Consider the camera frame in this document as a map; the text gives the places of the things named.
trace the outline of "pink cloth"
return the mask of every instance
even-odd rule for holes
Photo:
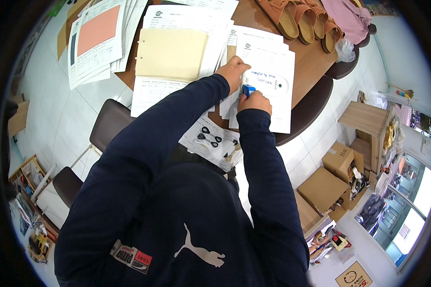
[[[321,0],[329,17],[345,33],[345,39],[353,44],[361,43],[369,32],[367,26],[372,22],[372,16],[365,8],[358,8],[350,0]]]

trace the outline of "person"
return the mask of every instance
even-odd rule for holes
[[[307,286],[308,247],[260,92],[242,95],[237,114],[253,224],[236,182],[203,165],[167,164],[182,135],[249,68],[234,56],[111,141],[61,228],[61,286]]]

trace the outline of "white tile floor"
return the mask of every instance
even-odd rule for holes
[[[64,5],[59,15],[50,20],[38,40],[21,82],[20,91],[30,100],[27,127],[17,135],[17,145],[24,158],[33,154],[45,170],[57,164],[55,175],[70,166],[89,145],[89,135],[105,100],[113,98],[129,106],[132,91],[115,74],[108,80],[81,85],[70,91],[67,77],[67,49],[57,60],[57,34],[67,14]],[[386,91],[386,74],[375,39],[360,49],[356,68],[345,78],[334,80],[329,102],[300,136],[278,147],[292,186],[298,187],[320,165],[321,158],[334,141],[349,145],[355,130],[337,123],[359,90],[367,93]],[[95,152],[86,154],[74,167],[84,180]],[[247,201],[244,170],[237,170],[242,201]]]

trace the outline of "hand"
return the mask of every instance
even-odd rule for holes
[[[215,73],[227,80],[230,86],[229,95],[231,95],[241,86],[241,74],[250,68],[251,66],[244,64],[240,57],[233,56],[226,65],[221,66]]]
[[[238,112],[246,109],[257,109],[268,112],[270,116],[272,115],[272,106],[270,105],[270,100],[265,98],[265,96],[258,90],[249,96],[242,95],[238,103]]]

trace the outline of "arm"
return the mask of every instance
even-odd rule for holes
[[[247,101],[256,100],[252,96]],[[252,107],[241,110],[237,120],[258,255],[278,286],[307,286],[309,253],[294,191],[269,131],[270,114]]]
[[[152,106],[111,141],[61,229],[55,250],[60,281],[90,282],[172,148],[203,112],[228,93],[224,77],[204,77]]]

